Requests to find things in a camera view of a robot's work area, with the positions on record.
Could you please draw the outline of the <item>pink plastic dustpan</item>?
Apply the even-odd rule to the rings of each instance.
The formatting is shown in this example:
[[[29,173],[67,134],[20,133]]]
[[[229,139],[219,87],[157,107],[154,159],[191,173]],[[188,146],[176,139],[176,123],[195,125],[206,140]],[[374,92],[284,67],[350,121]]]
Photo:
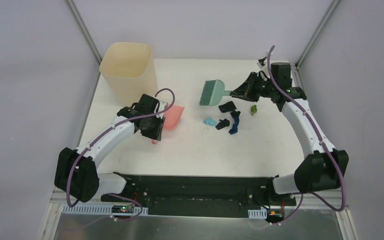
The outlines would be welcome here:
[[[155,112],[158,112],[159,105],[155,108]],[[174,105],[164,113],[158,114],[156,117],[161,118],[165,117],[165,122],[163,125],[163,131],[172,131],[175,130],[181,120],[182,114],[184,112],[184,107],[179,105]]]

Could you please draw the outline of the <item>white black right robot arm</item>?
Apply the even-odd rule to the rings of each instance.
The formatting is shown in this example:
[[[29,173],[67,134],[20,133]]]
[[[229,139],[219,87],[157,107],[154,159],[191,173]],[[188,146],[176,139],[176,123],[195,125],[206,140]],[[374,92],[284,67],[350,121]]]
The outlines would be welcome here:
[[[342,186],[349,156],[345,150],[337,149],[320,130],[304,91],[292,85],[289,63],[271,63],[267,73],[251,72],[229,95],[248,102],[269,98],[288,120],[301,145],[304,160],[294,173],[275,177],[273,186],[264,190],[264,200],[268,204],[278,204],[284,194],[307,194]]]

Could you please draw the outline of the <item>green hand brush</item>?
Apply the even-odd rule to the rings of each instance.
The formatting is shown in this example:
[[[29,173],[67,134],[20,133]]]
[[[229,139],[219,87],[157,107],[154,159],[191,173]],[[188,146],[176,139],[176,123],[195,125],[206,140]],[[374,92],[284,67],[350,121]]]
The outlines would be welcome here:
[[[217,106],[223,97],[231,95],[232,90],[226,90],[225,83],[220,79],[205,81],[199,100],[200,106]]]

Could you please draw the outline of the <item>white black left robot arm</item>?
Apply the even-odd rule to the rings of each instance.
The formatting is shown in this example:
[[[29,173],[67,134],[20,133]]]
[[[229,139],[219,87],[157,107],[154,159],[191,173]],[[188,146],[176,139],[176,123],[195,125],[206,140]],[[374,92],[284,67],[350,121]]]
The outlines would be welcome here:
[[[117,172],[98,173],[103,160],[136,132],[160,141],[169,104],[143,94],[138,102],[123,107],[113,121],[92,140],[75,149],[64,148],[58,156],[54,186],[86,203],[94,197],[113,194],[120,202],[132,198],[133,189],[126,177]]]

